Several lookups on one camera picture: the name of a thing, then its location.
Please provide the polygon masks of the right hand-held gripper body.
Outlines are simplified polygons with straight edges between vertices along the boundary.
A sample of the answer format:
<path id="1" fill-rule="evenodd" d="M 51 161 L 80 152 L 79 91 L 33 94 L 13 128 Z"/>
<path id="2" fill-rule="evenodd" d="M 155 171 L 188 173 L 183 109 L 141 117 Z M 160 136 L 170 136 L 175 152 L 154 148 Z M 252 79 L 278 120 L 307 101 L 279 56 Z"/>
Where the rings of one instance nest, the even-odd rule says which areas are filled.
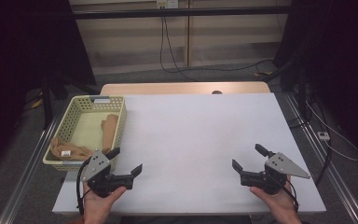
<path id="1" fill-rule="evenodd" d="M 240 167 L 240 179 L 243 186 L 260 188 L 270 195 L 276 194 L 285 186 L 289 175 L 310 178 L 309 173 L 281 152 L 269 156 L 261 172 L 248 172 Z"/>

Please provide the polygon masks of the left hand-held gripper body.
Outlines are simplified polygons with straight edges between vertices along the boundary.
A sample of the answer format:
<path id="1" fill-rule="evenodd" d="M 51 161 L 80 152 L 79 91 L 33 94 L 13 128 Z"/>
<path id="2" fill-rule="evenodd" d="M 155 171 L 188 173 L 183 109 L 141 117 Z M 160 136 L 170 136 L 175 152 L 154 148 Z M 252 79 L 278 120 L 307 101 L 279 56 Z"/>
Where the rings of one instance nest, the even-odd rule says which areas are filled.
<path id="1" fill-rule="evenodd" d="M 105 198 L 119 187 L 132 189 L 134 176 L 114 175 L 111 172 L 111 160 L 101 150 L 96 149 L 85 161 L 86 170 L 81 174 L 81 181 L 99 197 Z"/>

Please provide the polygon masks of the tan sheer stockings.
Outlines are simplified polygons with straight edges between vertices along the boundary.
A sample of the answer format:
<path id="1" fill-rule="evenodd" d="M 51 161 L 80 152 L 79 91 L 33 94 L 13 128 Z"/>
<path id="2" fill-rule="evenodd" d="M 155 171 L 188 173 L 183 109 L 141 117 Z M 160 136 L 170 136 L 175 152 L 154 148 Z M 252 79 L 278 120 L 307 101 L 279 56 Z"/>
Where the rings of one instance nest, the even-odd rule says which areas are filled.
<path id="1" fill-rule="evenodd" d="M 112 149 L 117 123 L 118 116 L 114 114 L 108 115 L 105 120 L 101 121 L 103 154 L 107 154 Z M 65 142 L 60 137 L 53 137 L 51 139 L 50 152 L 61 161 L 85 161 L 93 154 L 91 149 Z"/>

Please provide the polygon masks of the pale yellow perforated plastic basket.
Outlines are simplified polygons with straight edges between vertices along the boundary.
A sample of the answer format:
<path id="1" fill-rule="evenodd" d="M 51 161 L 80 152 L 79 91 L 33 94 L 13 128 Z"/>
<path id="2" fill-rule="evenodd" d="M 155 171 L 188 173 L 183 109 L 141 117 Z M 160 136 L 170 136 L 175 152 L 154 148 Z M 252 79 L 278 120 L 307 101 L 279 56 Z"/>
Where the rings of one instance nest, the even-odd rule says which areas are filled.
<path id="1" fill-rule="evenodd" d="M 74 97 L 53 137 L 76 147 L 85 147 L 91 150 L 104 149 L 103 123 L 109 115 L 118 117 L 117 122 L 110 125 L 110 128 L 115 131 L 111 148 L 119 147 L 127 117 L 123 96 L 83 95 Z"/>

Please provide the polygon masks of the person's left hand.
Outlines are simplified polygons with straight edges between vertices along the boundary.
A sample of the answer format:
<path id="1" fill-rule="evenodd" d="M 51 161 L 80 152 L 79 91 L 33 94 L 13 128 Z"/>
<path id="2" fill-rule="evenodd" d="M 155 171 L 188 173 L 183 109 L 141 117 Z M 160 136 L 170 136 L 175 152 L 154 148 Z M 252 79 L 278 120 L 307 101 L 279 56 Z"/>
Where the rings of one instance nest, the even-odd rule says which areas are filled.
<path id="1" fill-rule="evenodd" d="M 83 185 L 83 190 L 87 192 L 83 198 L 84 224 L 104 224 L 109 217 L 113 204 L 127 189 L 125 187 L 119 187 L 105 198 L 96 195 L 87 184 Z"/>

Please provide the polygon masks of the person's right hand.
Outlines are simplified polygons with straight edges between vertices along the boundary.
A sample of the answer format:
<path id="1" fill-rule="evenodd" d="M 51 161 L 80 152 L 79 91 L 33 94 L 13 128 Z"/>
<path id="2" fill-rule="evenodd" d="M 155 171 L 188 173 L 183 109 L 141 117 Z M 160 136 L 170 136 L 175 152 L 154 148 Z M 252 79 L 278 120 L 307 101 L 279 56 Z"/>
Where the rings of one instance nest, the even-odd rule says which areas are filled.
<path id="1" fill-rule="evenodd" d="M 285 183 L 287 192 L 281 189 L 278 193 L 270 195 L 257 187 L 250 187 L 250 191 L 267 205 L 270 213 L 279 224 L 302 224 L 295 209 L 295 203 L 290 197 L 291 185 L 289 179 L 290 177 L 287 177 Z"/>

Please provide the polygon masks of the white table cover sheet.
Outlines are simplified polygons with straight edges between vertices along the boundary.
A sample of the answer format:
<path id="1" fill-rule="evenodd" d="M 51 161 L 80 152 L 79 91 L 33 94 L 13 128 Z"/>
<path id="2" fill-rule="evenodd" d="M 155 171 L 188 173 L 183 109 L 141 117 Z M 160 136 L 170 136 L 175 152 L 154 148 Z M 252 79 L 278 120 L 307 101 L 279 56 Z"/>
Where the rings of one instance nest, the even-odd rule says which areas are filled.
<path id="1" fill-rule="evenodd" d="M 116 215 L 265 213 L 231 163 L 262 171 L 260 144 L 306 165 L 272 93 L 128 95 L 125 104 L 116 171 L 143 171 L 114 204 Z"/>

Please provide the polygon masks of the black metal stand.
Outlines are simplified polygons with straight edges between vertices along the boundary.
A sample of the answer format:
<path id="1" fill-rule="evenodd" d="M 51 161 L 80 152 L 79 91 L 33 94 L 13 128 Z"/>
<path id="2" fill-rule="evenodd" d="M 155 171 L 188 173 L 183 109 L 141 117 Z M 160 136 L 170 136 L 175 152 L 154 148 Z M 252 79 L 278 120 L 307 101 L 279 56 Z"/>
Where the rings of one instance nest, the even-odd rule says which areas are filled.
<path id="1" fill-rule="evenodd" d="M 69 81 L 70 78 L 63 73 L 43 75 L 41 92 L 45 118 L 44 129 L 49 126 L 53 119 L 50 94 L 53 93 L 58 100 L 65 100 L 68 97 L 68 91 L 65 85 L 68 84 Z"/>

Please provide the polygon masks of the black curtain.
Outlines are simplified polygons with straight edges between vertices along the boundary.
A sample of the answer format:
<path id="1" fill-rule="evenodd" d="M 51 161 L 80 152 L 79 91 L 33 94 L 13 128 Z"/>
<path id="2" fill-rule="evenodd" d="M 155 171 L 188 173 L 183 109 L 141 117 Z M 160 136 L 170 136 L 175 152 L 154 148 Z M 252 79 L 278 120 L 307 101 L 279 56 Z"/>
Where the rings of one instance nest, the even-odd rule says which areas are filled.
<path id="1" fill-rule="evenodd" d="M 0 154 L 25 106 L 26 93 L 66 96 L 96 83 L 69 0 L 0 0 Z"/>
<path id="2" fill-rule="evenodd" d="M 290 0 L 273 63 L 298 59 L 313 88 L 358 147 L 358 0 Z"/>

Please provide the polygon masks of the black horizontal metal bar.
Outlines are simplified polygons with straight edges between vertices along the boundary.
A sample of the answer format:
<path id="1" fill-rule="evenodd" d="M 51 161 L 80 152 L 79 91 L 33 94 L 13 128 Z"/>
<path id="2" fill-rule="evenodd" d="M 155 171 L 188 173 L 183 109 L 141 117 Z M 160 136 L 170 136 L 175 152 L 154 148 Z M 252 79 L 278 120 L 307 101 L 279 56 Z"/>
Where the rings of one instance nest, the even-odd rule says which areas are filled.
<path id="1" fill-rule="evenodd" d="M 294 8 L 283 7 L 217 7 L 217 8 L 174 8 L 174 9 L 139 9 L 115 11 L 75 11 L 72 17 L 76 20 L 93 19 L 133 19 L 159 17 L 190 16 L 226 16 L 226 15 L 268 15 L 287 14 Z"/>

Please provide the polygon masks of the aluminium floor rail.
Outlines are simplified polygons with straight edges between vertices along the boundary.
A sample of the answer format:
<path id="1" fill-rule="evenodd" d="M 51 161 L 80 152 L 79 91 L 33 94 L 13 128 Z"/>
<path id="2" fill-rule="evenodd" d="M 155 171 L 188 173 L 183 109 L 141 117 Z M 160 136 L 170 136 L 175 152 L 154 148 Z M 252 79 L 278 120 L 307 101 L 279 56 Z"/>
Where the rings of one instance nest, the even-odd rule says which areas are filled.
<path id="1" fill-rule="evenodd" d="M 310 142 L 310 145 L 320 164 L 324 165 L 328 150 L 330 150 L 331 153 L 334 153 L 335 150 L 325 140 L 322 140 L 317 134 L 316 129 L 311 126 L 310 122 L 306 122 L 300 115 L 296 97 L 292 93 L 286 93 L 284 96 L 287 103 L 290 105 L 292 112 L 296 116 L 301 130 Z M 355 198 L 354 194 L 351 192 L 350 188 L 332 161 L 330 161 L 325 168 L 324 177 L 328 178 L 343 207 L 345 208 L 346 213 L 349 215 L 351 223 L 358 224 L 358 200 Z"/>
<path id="2" fill-rule="evenodd" d="M 21 178 L 14 188 L 11 196 L 0 215 L 0 224 L 13 224 L 20 208 L 21 204 L 26 196 L 28 189 L 30 188 L 32 178 L 38 167 L 39 162 L 42 161 L 45 155 L 46 148 L 48 146 L 48 140 L 52 137 L 56 131 L 59 123 L 59 118 L 53 118 L 48 125 L 44 127 L 43 132 L 37 144 L 34 147 L 33 154 L 28 160 L 24 171 L 21 174 Z"/>

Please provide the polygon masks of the white wall socket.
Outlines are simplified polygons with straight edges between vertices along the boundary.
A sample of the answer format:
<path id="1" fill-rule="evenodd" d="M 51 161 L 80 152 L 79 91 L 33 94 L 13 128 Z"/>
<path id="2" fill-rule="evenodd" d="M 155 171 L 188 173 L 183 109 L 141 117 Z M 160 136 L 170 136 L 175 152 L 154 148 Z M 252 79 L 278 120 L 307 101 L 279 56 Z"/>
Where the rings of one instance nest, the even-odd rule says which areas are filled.
<path id="1" fill-rule="evenodd" d="M 156 0 L 157 8 L 163 9 L 163 8 L 179 8 L 179 2 L 178 0 Z"/>

